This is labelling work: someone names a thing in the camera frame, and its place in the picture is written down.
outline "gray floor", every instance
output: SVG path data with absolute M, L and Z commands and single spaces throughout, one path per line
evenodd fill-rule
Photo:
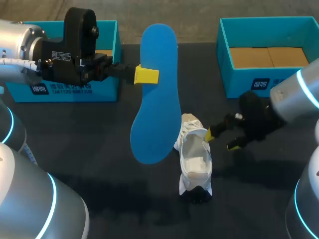
M 156 22 L 170 25 L 179 42 L 211 42 L 221 17 L 312 15 L 319 21 L 318 0 L 0 0 L 0 18 L 63 20 L 71 6 L 94 10 L 98 20 L 118 20 L 123 43 L 139 43 Z

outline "shoe lace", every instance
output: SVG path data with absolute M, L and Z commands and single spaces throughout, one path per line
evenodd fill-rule
M 200 121 L 199 120 L 192 120 L 192 121 L 186 121 L 183 123 L 181 127 L 181 136 L 184 136 L 185 133 L 188 133 L 192 129 L 198 129 L 201 128 Z

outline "cable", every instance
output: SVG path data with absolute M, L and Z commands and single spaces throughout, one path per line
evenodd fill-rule
M 32 151 L 31 151 L 31 149 L 29 148 L 29 146 L 26 143 L 24 144 L 23 148 L 24 148 L 26 154 L 28 155 L 28 158 L 30 159 L 30 161 L 32 163 L 34 163 L 35 165 L 38 165 L 38 163 L 36 162 L 35 157 L 34 157 Z
M 13 66 L 21 66 L 32 71 L 37 71 L 37 65 L 35 61 L 29 60 L 21 60 L 21 59 L 12 59 L 12 58 L 1 58 L 0 65 L 13 65 Z

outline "cardboard box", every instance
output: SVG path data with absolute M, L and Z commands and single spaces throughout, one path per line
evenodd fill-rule
M 235 68 L 304 67 L 309 64 L 300 47 L 231 47 Z
M 267 48 L 232 47 L 235 68 L 274 67 Z
M 319 58 L 318 42 L 313 17 L 221 18 L 216 51 L 226 96 L 253 90 L 269 97 L 272 87 Z
M 269 47 L 274 67 L 304 67 L 309 64 L 301 47 Z
M 63 21 L 26 22 L 42 27 L 49 38 L 63 36 Z M 97 51 L 113 56 L 113 62 L 121 60 L 121 41 L 117 21 L 97 21 L 100 31 Z M 91 81 L 84 87 L 65 85 L 42 80 L 32 88 L 17 83 L 6 83 L 15 102 L 112 102 L 117 100 L 119 80 L 108 77 L 102 82 Z

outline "cyan led ring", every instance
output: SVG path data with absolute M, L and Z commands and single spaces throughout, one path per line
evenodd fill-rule
M 294 194 L 295 207 L 296 207 L 297 214 L 298 214 L 298 216 L 299 216 L 300 221 L 303 223 L 303 225 L 304 225 L 305 228 L 307 229 L 307 231 L 308 231 L 315 239 L 319 239 L 319 238 L 310 230 L 310 228 L 307 226 L 307 224 L 305 223 L 303 217 L 301 216 L 301 214 L 300 214 L 300 212 L 299 212 L 299 209 L 298 209 L 298 206 L 297 206 L 297 199 L 296 199 L 298 184 L 299 184 L 299 181 L 298 181 L 298 183 L 297 183 L 297 185 L 296 185 L 295 194 Z
M 50 209 L 50 212 L 49 212 L 49 215 L 48 215 L 48 218 L 46 219 L 41 231 L 39 232 L 39 234 L 36 236 L 35 239 L 41 239 L 43 234 L 45 233 L 46 229 L 48 228 L 50 222 L 51 222 L 51 219 L 53 217 L 53 213 L 54 213 L 54 209 L 55 209 L 55 205 L 56 205 L 56 186 L 55 186 L 55 182 L 52 178 L 52 176 L 50 174 L 48 174 L 50 179 L 51 179 L 51 182 L 52 182 L 52 187 L 53 187 L 53 199 L 52 199 L 52 205 L 51 205 L 51 209 Z
M 8 138 L 10 137 L 11 133 L 12 133 L 12 130 L 13 130 L 13 125 L 14 125 L 14 119 L 13 119 L 13 114 L 11 112 L 11 110 L 8 108 L 10 114 L 11 114 L 11 127 L 10 127 L 10 130 L 9 130 L 9 133 L 7 134 L 7 136 L 4 138 L 4 140 L 1 142 L 1 143 L 5 143 Z
M 297 80 L 308 99 L 319 109 L 319 102 L 316 100 L 314 95 L 310 92 L 309 88 L 305 84 L 303 76 L 301 75 L 301 70 L 297 72 Z

